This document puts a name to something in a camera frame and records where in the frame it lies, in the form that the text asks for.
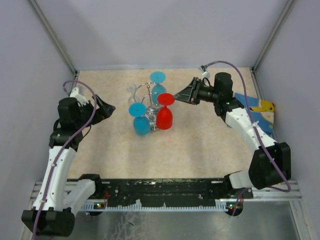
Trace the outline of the red wine glass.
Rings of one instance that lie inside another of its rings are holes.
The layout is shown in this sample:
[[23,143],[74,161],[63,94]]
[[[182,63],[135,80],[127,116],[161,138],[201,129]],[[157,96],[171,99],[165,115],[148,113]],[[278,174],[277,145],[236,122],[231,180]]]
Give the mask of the red wine glass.
[[175,99],[170,93],[162,93],[158,96],[157,100],[162,105],[162,108],[157,113],[156,126],[160,130],[168,130],[173,125],[173,114],[168,106],[172,105]]

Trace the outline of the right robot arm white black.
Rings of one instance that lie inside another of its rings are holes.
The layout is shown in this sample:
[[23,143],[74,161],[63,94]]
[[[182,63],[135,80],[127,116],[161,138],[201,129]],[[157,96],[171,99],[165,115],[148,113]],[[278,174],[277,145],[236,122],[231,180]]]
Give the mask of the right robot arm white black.
[[198,105],[201,101],[212,103],[217,116],[242,138],[252,152],[247,170],[224,176],[215,199],[236,197],[236,205],[230,215],[239,213],[240,200],[245,191],[256,188],[275,188],[276,184],[288,184],[291,179],[291,149],[286,142],[277,142],[252,120],[245,106],[234,96],[232,76],[219,72],[211,85],[208,78],[194,77],[191,83],[173,97],[176,101]]

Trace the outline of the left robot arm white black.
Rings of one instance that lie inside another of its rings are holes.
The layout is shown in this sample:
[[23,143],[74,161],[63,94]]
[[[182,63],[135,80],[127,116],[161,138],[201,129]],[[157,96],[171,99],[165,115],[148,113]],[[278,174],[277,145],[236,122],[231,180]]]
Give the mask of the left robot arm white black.
[[49,157],[41,188],[30,210],[24,210],[21,220],[34,237],[68,237],[76,215],[90,197],[98,196],[103,189],[98,174],[83,174],[76,186],[66,194],[70,167],[84,139],[83,129],[111,117],[115,106],[93,94],[91,103],[75,87],[69,97],[59,101],[58,120],[49,138]]

